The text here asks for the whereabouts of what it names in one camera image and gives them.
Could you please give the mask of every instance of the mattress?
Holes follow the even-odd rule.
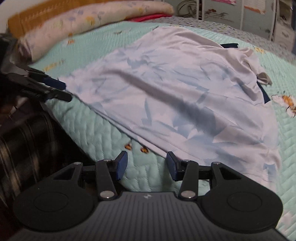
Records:
[[[107,25],[58,43],[32,67],[44,70],[47,74],[57,78],[86,66],[115,48],[133,43],[158,26],[167,25],[169,24],[132,22]],[[296,95],[296,85],[293,82],[296,67],[292,64],[270,52],[233,37],[199,28],[185,28],[219,44],[235,42],[240,47],[254,48],[261,65],[273,80],[272,86],[265,87],[268,95],[271,96],[283,91]],[[127,144],[130,144],[132,150],[128,151],[128,167],[121,181],[126,188],[133,191],[178,191],[180,188],[180,182],[171,180],[164,158],[152,152],[141,152],[140,143],[132,140],[107,120],[95,114],[77,98],[74,98],[70,103],[51,100],[47,102],[47,105],[68,135],[94,161],[114,158],[121,150],[125,150]],[[274,104],[274,109],[279,124],[279,147],[283,160],[277,194],[283,201],[284,213],[277,228],[290,240],[295,240],[296,120],[290,118],[285,113],[285,109],[276,104]],[[208,183],[201,182],[199,195],[203,195],[208,189]]]

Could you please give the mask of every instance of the silver screw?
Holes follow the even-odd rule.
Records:
[[[196,193],[193,191],[190,191],[190,190],[186,190],[186,191],[181,192],[181,196],[185,197],[185,198],[193,198],[196,196]]]
[[[100,196],[101,196],[102,198],[111,198],[111,197],[113,197],[114,195],[115,195],[115,193],[112,192],[112,191],[102,191],[102,192],[100,193]]]

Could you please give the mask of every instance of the plaid fabric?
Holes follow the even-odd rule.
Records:
[[[0,136],[0,202],[11,210],[23,190],[61,168],[54,123],[37,113]]]

